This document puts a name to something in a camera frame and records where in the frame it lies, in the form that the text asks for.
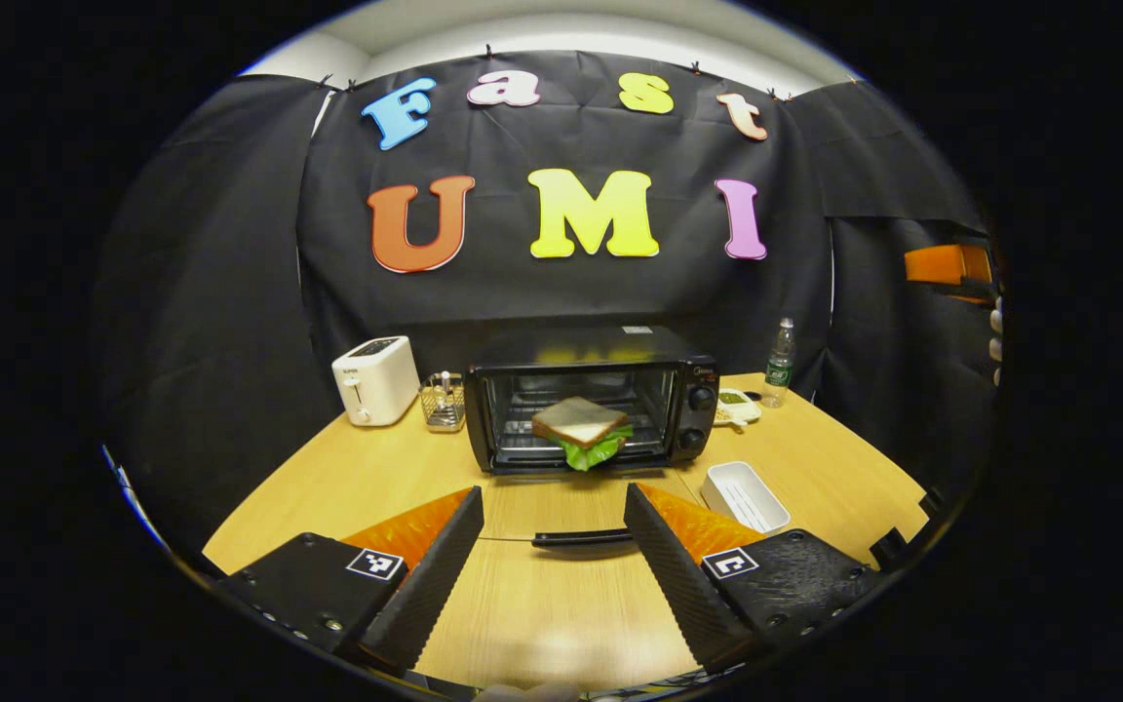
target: orange letter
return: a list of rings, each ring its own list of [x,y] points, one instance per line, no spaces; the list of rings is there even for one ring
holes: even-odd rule
[[[760,108],[757,106],[749,106],[739,92],[728,92],[725,94],[719,94],[718,101],[722,106],[727,106],[727,111],[730,112],[730,121],[736,124],[736,129],[739,129],[745,137],[755,138],[758,142],[765,142],[770,133],[765,131],[761,126],[757,126],[752,121],[754,115],[761,115]]]
[[[431,271],[451,262],[467,228],[467,191],[476,185],[471,176],[441,177],[432,183],[432,192],[440,199],[440,231],[427,246],[414,246],[407,239],[405,215],[410,200],[418,195],[413,185],[394,185],[372,192],[366,198],[371,204],[371,253],[380,266],[396,274]]]

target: pink letter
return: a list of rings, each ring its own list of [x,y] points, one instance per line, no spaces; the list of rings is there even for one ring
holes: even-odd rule
[[[757,188],[741,180],[714,180],[713,185],[727,197],[727,217],[730,219],[730,240],[727,255],[731,258],[761,259],[765,245],[757,234],[757,213],[752,210],[752,197]]]
[[[476,106],[500,106],[504,102],[513,107],[535,106],[540,101],[536,85],[540,79],[526,71],[494,71],[480,76],[480,85],[467,92],[467,100]]]

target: human hand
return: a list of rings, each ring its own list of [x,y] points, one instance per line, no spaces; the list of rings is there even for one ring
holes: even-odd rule
[[[990,338],[990,357],[1003,364],[1003,297],[994,299],[994,310],[990,311],[990,329],[994,329],[995,337]],[[1001,365],[994,368],[994,385],[999,386]]]

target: water bottle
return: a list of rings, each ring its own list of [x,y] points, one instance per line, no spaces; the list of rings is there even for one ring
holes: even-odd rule
[[[774,339],[770,350],[770,363],[765,368],[765,388],[761,391],[761,403],[768,408],[779,408],[783,396],[787,394],[787,385],[792,383],[792,363],[794,361],[794,322],[792,317],[783,317],[779,322],[779,337]]]

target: utensil holder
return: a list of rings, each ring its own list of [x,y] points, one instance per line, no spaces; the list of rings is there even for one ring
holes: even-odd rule
[[[423,404],[427,430],[438,434],[462,431],[467,421],[467,404],[462,392],[462,373],[432,373],[418,391]]]

